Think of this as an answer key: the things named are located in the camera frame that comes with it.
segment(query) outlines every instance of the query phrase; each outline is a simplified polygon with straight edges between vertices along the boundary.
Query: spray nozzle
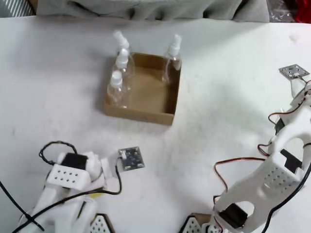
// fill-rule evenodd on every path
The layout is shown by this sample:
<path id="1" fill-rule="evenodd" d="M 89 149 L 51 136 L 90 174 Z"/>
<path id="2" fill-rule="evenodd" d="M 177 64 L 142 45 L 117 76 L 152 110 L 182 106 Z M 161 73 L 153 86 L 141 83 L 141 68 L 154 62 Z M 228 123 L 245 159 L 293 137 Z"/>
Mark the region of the spray nozzle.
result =
<path id="1" fill-rule="evenodd" d="M 169 53 L 171 56 L 176 56 L 179 53 L 181 41 L 182 37 L 178 34 L 175 34 L 174 39 L 169 47 Z"/>
<path id="2" fill-rule="evenodd" d="M 115 37 L 115 39 L 117 40 L 117 42 L 121 48 L 128 49 L 130 47 L 128 40 L 123 36 L 121 31 L 115 31 L 113 33 L 113 36 Z"/>

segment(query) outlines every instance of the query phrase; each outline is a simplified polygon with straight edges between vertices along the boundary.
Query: gray fabric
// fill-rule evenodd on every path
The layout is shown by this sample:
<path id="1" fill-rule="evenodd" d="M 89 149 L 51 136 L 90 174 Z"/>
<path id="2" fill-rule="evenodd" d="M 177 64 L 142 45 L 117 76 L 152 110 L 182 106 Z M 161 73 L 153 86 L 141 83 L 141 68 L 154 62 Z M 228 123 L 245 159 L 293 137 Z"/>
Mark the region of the gray fabric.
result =
<path id="1" fill-rule="evenodd" d="M 37 14 L 133 20 L 208 17 L 269 22 L 266 0 L 39 0 Z"/>
<path id="2" fill-rule="evenodd" d="M 0 0 L 0 17 L 21 17 L 34 15 L 27 0 Z"/>

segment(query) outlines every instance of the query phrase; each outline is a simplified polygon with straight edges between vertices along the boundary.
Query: bottle cap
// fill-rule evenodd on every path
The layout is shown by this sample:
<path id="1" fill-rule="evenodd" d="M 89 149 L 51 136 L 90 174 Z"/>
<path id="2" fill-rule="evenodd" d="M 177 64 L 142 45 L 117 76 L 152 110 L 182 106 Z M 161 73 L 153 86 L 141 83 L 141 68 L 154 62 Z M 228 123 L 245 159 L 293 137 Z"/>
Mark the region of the bottle cap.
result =
<path id="1" fill-rule="evenodd" d="M 126 49 L 121 49 L 116 59 L 116 66 L 119 69 L 127 67 L 129 52 Z"/>
<path id="2" fill-rule="evenodd" d="M 113 88 L 122 87 L 122 73 L 118 70 L 113 71 L 110 79 L 110 85 Z"/>
<path id="3" fill-rule="evenodd" d="M 169 47 L 169 54 L 171 56 L 175 57 L 179 53 L 181 40 L 182 40 L 181 36 L 175 34 L 174 40 L 172 41 Z"/>
<path id="4" fill-rule="evenodd" d="M 121 31 L 115 31 L 113 33 L 113 36 L 117 40 L 119 47 L 124 49 L 129 49 L 130 44 L 128 43 L 128 40 L 123 36 Z"/>

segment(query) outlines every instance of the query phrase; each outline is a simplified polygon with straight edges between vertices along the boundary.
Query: white plastic bracket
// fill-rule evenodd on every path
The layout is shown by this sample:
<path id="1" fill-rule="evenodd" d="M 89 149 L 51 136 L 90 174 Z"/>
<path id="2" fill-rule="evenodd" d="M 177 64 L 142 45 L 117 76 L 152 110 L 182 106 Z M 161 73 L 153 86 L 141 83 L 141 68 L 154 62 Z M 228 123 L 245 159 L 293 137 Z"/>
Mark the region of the white plastic bracket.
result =
<path id="1" fill-rule="evenodd" d="M 91 183 L 87 171 L 55 164 L 47 178 L 47 183 L 82 191 Z"/>

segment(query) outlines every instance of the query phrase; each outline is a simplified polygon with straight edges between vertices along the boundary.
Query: cable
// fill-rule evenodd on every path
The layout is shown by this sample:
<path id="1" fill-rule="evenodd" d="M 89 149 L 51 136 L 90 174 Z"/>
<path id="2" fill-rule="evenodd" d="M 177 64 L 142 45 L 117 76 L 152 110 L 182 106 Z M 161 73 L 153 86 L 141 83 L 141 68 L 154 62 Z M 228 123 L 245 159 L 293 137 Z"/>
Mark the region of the cable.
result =
<path id="1" fill-rule="evenodd" d="M 31 217 L 28 213 L 26 213 L 20 205 L 14 200 L 14 198 L 11 196 L 11 194 L 8 192 L 8 190 L 4 187 L 2 182 L 0 181 L 0 187 L 4 191 L 4 193 L 7 195 L 7 197 L 11 200 L 11 202 L 26 216 L 28 219 L 29 223 L 33 222 L 38 228 L 40 228 L 42 231 L 44 231 L 44 228 L 35 221 L 35 218 Z"/>
<path id="2" fill-rule="evenodd" d="M 296 78 L 299 78 L 301 81 L 303 81 L 305 84 L 307 84 L 308 82 L 306 80 L 304 80 L 304 78 L 302 78 L 300 75 L 297 75 Z"/>
<path id="3" fill-rule="evenodd" d="M 44 150 L 49 147 L 50 145 L 52 144 L 63 144 L 63 145 L 66 145 L 66 146 L 69 146 L 72 148 L 73 152 L 75 154 L 77 154 L 77 149 L 74 147 L 74 145 L 68 143 L 68 142 L 63 142 L 63 141 L 53 141 L 53 142 L 49 142 L 48 144 L 46 144 L 39 152 L 39 157 L 43 159 L 44 162 L 46 162 L 47 164 L 50 164 L 50 165 L 54 165 L 56 162 L 54 162 L 53 160 L 47 160 L 46 157 L 44 156 L 43 152 Z"/>
<path id="4" fill-rule="evenodd" d="M 262 154 L 263 156 L 269 157 L 270 155 L 265 152 L 261 147 L 268 147 L 270 146 L 271 142 L 269 144 L 258 144 L 257 145 L 257 149 L 260 152 L 260 154 Z"/>
<path id="5" fill-rule="evenodd" d="M 257 157 L 240 157 L 240 158 L 234 158 L 234 159 L 227 159 L 227 160 L 222 160 L 222 161 L 218 161 L 214 164 L 214 171 L 215 173 L 217 174 L 217 176 L 219 177 L 219 179 L 222 181 L 222 183 L 224 184 L 225 186 L 225 191 L 228 192 L 228 185 L 227 183 L 225 182 L 225 180 L 223 179 L 223 177 L 219 174 L 219 172 L 217 171 L 216 169 L 216 166 L 217 165 L 220 165 L 220 164 L 226 164 L 226 163 L 231 163 L 231 162 L 236 162 L 236 161 L 240 161 L 240 160 L 257 160 L 257 161 L 265 161 L 265 159 L 262 159 L 262 158 L 257 158 Z M 216 196 L 213 196 L 213 202 L 214 204 L 216 203 L 216 198 L 220 197 L 221 195 L 216 195 Z"/>
<path id="6" fill-rule="evenodd" d="M 266 225 L 264 226 L 264 229 L 262 230 L 261 233 L 265 233 L 270 225 L 271 222 L 271 218 L 273 213 L 278 210 L 279 208 L 283 207 L 286 203 L 288 203 L 299 191 L 300 189 L 303 187 L 303 185 L 305 184 L 305 182 L 307 181 L 309 175 L 311 172 L 311 163 L 308 167 L 308 170 L 305 174 L 305 176 L 303 177 L 303 179 L 301 180 L 300 184 L 297 186 L 297 188 L 294 190 L 294 192 L 292 192 L 284 201 L 282 201 L 279 205 L 277 205 L 276 207 L 272 208 L 269 212 L 267 221 L 266 221 Z"/>
<path id="7" fill-rule="evenodd" d="M 269 120 L 272 124 L 274 124 L 275 127 L 276 127 L 276 134 L 277 134 L 277 124 L 276 124 L 274 121 L 272 121 L 272 120 L 270 119 L 270 117 L 273 116 L 273 115 L 287 115 L 287 114 L 294 113 L 295 111 L 297 111 L 298 108 L 300 108 L 300 106 L 302 105 L 302 103 L 303 103 L 304 101 L 305 101 L 305 98 L 304 98 L 304 100 L 303 100 L 300 104 L 298 104 L 298 107 L 296 107 L 294 110 L 292 110 L 292 111 L 290 111 L 290 112 L 286 112 L 286 113 L 271 113 L 271 114 L 268 116 L 268 120 Z"/>
<path id="8" fill-rule="evenodd" d="M 117 158 L 117 162 L 116 162 L 116 165 L 115 165 L 115 170 L 116 170 L 116 174 L 117 174 L 117 177 L 118 177 L 118 180 L 119 180 L 119 191 L 117 192 L 112 192 L 112 191 L 107 191 L 107 190 L 101 190 L 99 191 L 98 189 L 96 190 L 92 190 L 92 191 L 87 191 L 87 192 L 83 192 L 83 193 L 78 193 L 76 195 L 72 195 L 70 197 L 67 197 L 67 198 L 64 198 L 44 209 L 42 209 L 41 211 L 39 211 L 38 213 L 36 213 L 34 216 L 32 216 L 33 219 L 39 217 L 40 215 L 42 215 L 43 213 L 45 213 L 46 211 L 50 210 L 51 208 L 57 206 L 57 205 L 60 205 L 60 204 L 63 204 L 64 202 L 68 201 L 68 200 L 71 200 L 73 198 L 77 198 L 77 197 L 80 197 L 80 196 L 83 196 L 83 195 L 89 195 L 89 194 L 95 194 L 95 193 L 106 193 L 106 194 L 110 194 L 110 195 L 119 195 L 122 191 L 122 181 L 121 181 L 121 177 L 120 177 L 120 174 L 119 174 L 119 170 L 118 170 L 118 166 L 117 166 L 117 163 L 118 163 L 118 160 L 121 159 L 121 157 L 118 157 Z M 25 222 L 24 224 L 20 225 L 19 227 L 17 227 L 12 233 L 17 233 L 19 232 L 20 230 L 22 230 L 23 228 L 25 228 L 29 223 L 31 223 L 29 220 L 27 222 Z"/>
<path id="9" fill-rule="evenodd" d="M 224 229 L 223 229 L 223 227 L 219 224 L 219 222 L 217 221 L 217 219 L 216 219 L 216 217 L 214 217 L 214 219 L 215 219 L 215 222 L 217 223 L 217 225 L 220 227 L 220 233 L 223 233 L 224 232 Z"/>

